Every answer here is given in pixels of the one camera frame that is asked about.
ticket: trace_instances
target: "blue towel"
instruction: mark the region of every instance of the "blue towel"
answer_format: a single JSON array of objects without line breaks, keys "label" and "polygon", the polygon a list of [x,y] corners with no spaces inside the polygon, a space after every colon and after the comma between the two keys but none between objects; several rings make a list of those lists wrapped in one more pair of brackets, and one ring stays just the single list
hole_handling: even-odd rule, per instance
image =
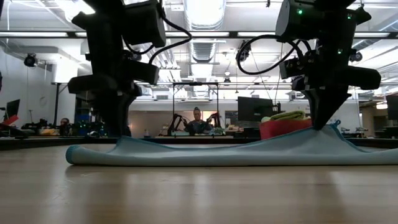
[{"label": "blue towel", "polygon": [[109,152],[70,146],[67,161],[108,166],[396,165],[398,149],[369,152],[345,140],[334,125],[230,147],[177,148],[121,138]]}]

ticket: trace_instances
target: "red object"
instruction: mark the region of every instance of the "red object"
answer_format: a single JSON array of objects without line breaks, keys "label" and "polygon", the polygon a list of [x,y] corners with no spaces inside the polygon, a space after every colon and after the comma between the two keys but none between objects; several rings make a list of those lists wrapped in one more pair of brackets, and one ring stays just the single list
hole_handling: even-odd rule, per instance
[{"label": "red object", "polygon": [[266,121],[260,124],[261,139],[270,139],[276,136],[292,133],[312,126],[311,119],[306,120],[278,120]]},{"label": "red object", "polygon": [[3,121],[3,124],[5,125],[10,125],[12,123],[14,123],[15,121],[17,121],[19,118],[17,115],[12,115],[11,117],[9,117],[7,120]]}]

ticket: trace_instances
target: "computer monitor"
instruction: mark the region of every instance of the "computer monitor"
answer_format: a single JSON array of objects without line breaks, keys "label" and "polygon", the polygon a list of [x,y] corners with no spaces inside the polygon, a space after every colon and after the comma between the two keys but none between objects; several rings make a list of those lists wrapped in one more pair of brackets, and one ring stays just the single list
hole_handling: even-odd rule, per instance
[{"label": "computer monitor", "polygon": [[261,121],[265,116],[274,115],[272,100],[238,97],[238,120]]},{"label": "computer monitor", "polygon": [[389,95],[386,96],[387,100],[387,113],[389,120],[397,120],[398,119],[398,96]]},{"label": "computer monitor", "polygon": [[18,115],[19,102],[20,100],[14,100],[7,103],[7,113],[4,114],[4,120],[7,120],[11,116]]}]

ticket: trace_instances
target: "wooden tabletop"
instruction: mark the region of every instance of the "wooden tabletop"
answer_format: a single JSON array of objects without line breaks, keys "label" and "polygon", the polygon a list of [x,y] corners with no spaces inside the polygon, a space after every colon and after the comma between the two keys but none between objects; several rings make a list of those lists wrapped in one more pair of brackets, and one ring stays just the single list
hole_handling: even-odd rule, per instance
[{"label": "wooden tabletop", "polygon": [[396,166],[78,167],[65,150],[0,151],[0,223],[398,223]]}]

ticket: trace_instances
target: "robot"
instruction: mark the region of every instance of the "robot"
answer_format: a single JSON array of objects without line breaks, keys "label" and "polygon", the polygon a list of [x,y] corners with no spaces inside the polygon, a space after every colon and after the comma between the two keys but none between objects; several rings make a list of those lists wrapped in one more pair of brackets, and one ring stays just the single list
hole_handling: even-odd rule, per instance
[{"label": "robot", "polygon": [[[72,78],[68,84],[70,93],[89,96],[89,102],[98,110],[106,123],[110,136],[126,134],[127,111],[129,105],[141,95],[134,80],[155,85],[159,78],[159,68],[152,65],[154,54],[148,64],[132,60],[123,49],[126,45],[152,43],[152,47],[165,45],[162,3],[157,0],[134,3],[125,6],[121,0],[85,0],[96,13],[80,13],[72,22],[86,30],[93,74]],[[363,7],[350,10],[347,7],[354,0],[284,0],[276,25],[279,42],[286,42],[297,51],[298,58],[286,60],[284,57],[273,67],[260,71],[267,72],[279,66],[281,78],[294,77],[292,89],[301,91],[310,102],[312,122],[319,130],[336,110],[350,96],[348,86],[359,86],[364,90],[379,88],[381,76],[376,70],[348,66],[349,59],[356,54],[351,48],[357,25],[371,19]],[[186,32],[188,39],[192,36]],[[259,73],[245,71],[240,58],[254,41],[264,35],[247,41],[238,52],[238,67],[248,75]],[[306,44],[308,52],[299,49],[298,39]],[[310,49],[307,40],[316,39],[317,46]]]}]

